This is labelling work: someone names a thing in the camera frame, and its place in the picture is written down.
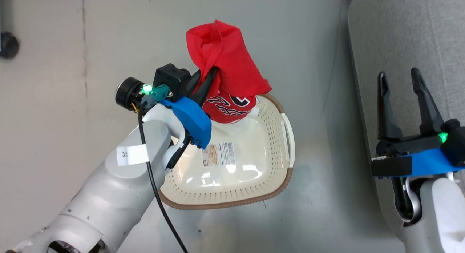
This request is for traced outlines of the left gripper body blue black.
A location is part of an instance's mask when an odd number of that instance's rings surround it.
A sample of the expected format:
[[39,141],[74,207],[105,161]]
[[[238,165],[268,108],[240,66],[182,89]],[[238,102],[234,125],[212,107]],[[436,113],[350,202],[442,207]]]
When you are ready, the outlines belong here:
[[125,79],[116,89],[115,102],[129,111],[148,118],[148,112],[154,107],[164,107],[173,111],[184,129],[187,131],[186,138],[198,148],[206,149],[211,140],[211,120],[190,97],[181,97],[176,102],[167,98],[172,93],[168,86],[145,84],[134,77]]

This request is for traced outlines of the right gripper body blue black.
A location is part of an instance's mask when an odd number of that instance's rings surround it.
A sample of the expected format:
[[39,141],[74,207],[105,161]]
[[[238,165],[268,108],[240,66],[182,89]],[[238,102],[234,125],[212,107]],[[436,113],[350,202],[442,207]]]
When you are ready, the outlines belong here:
[[441,150],[448,134],[380,140],[370,163],[374,177],[416,177],[465,170],[465,162],[453,164]]

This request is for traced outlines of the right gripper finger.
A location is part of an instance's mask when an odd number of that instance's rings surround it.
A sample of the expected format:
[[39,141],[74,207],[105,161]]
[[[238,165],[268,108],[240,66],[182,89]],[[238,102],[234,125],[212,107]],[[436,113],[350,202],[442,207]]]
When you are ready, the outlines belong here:
[[390,88],[384,72],[377,76],[377,138],[400,139],[402,131],[397,126],[390,103]]
[[420,133],[421,135],[433,135],[441,132],[444,123],[437,105],[423,79],[420,70],[416,67],[411,69],[412,88],[417,95],[420,108]]

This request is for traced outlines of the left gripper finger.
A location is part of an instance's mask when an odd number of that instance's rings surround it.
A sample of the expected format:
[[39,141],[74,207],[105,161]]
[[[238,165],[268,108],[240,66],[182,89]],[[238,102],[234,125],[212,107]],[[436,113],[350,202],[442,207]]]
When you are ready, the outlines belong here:
[[199,107],[203,107],[207,99],[208,92],[214,82],[218,67],[212,67],[207,73],[203,82],[201,79],[201,71],[197,70],[192,76],[193,88],[191,88],[191,100],[193,100]]
[[201,71],[200,70],[197,70],[187,81],[187,84],[186,84],[186,97],[190,97],[196,87],[198,86],[199,84],[199,81],[200,81],[200,78],[201,78]]

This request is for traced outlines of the red jersey garment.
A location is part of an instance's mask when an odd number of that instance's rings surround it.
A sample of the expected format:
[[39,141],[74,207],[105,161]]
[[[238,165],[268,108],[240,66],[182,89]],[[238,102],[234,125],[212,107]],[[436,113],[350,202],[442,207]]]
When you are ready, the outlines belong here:
[[272,90],[251,58],[241,30],[215,20],[189,29],[188,53],[201,72],[201,82],[217,68],[203,110],[218,123],[235,123],[255,107],[258,95]]

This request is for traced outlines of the grey fabric sofa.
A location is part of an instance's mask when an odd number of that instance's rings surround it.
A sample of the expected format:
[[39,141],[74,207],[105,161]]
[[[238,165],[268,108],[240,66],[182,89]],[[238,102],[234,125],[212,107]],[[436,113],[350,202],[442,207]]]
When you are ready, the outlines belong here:
[[[444,121],[465,127],[465,0],[352,0],[348,13],[352,64],[369,157],[378,140],[377,77],[384,72],[403,136],[420,134],[411,69],[420,70]],[[455,172],[465,194],[465,170]],[[392,182],[374,177],[383,217],[405,241]]]

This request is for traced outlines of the paper label in basket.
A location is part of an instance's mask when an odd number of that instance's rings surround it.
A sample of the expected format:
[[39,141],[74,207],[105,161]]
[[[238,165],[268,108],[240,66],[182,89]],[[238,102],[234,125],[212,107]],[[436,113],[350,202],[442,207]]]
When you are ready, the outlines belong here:
[[202,162],[204,167],[236,165],[234,144],[232,142],[209,144],[202,150]]

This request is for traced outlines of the cream perforated laundry basket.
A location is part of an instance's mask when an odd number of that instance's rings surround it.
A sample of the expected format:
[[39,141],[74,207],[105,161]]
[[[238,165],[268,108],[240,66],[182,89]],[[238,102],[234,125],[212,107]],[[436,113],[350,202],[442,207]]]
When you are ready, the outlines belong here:
[[236,165],[208,166],[202,150],[188,145],[159,191],[179,210],[209,210],[257,203],[279,195],[295,162],[292,126],[271,94],[257,96],[251,113],[233,124],[213,122],[209,144],[232,142]]

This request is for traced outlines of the black caster wheel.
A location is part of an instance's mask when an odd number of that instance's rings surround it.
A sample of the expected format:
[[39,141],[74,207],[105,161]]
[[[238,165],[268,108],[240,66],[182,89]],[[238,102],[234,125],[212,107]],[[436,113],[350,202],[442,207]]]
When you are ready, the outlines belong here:
[[0,57],[13,59],[19,52],[19,41],[10,32],[2,32],[0,36]]

